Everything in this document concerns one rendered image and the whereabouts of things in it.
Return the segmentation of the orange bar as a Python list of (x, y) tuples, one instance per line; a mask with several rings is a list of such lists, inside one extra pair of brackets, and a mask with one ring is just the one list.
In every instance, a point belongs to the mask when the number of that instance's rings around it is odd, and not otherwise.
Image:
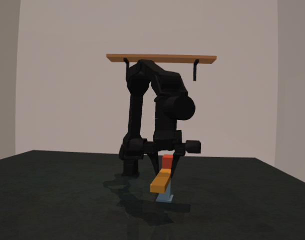
[(152, 193), (165, 193), (171, 181), (171, 167), (173, 155), (165, 154), (162, 157), (162, 169), (150, 184), (150, 192)]

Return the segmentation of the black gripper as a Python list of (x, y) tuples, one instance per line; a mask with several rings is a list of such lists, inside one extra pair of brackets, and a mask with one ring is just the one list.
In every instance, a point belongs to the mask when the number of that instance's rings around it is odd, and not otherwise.
[[(161, 130), (168, 130), (168, 128), (174, 128), (174, 130), (177, 130), (177, 120), (172, 119), (155, 119), (155, 126), (160, 126)], [(144, 148), (144, 154), (148, 155), (150, 158), (152, 165), (154, 167), (156, 176), (159, 173), (159, 160), (158, 160), (158, 151), (155, 151), (153, 141), (147, 141), (147, 138), (134, 138), (129, 141), (129, 150), (130, 151), (140, 151), (142, 148)], [(200, 154), (201, 153), (201, 142), (197, 140), (187, 140), (186, 143), (174, 145), (174, 154), (173, 154), (173, 161), (172, 161), (172, 167), (171, 167), (171, 178), (174, 175), (177, 163), (180, 159), (180, 157), (184, 157), (186, 154), (186, 151), (189, 154), (195, 153)]]

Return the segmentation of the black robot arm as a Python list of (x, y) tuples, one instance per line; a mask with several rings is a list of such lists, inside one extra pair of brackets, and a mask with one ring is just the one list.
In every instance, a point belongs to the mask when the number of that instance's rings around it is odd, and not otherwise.
[[(128, 132), (123, 138), (119, 150), (119, 159), (123, 160), (121, 176), (138, 177), (138, 160), (143, 160), (144, 148), (140, 151), (129, 150), (129, 141), (141, 138), (141, 117), (143, 95), (151, 87), (157, 97), (155, 103), (155, 118), (165, 120), (188, 120), (193, 117), (196, 106), (184, 85), (181, 75), (177, 72), (166, 71), (148, 59), (140, 59), (129, 67), (126, 73), (127, 88), (130, 92), (130, 108)], [(156, 128), (157, 127), (157, 128)], [(182, 144), (182, 130), (160, 129), (155, 126), (153, 145), (155, 151), (173, 151), (174, 145)]]

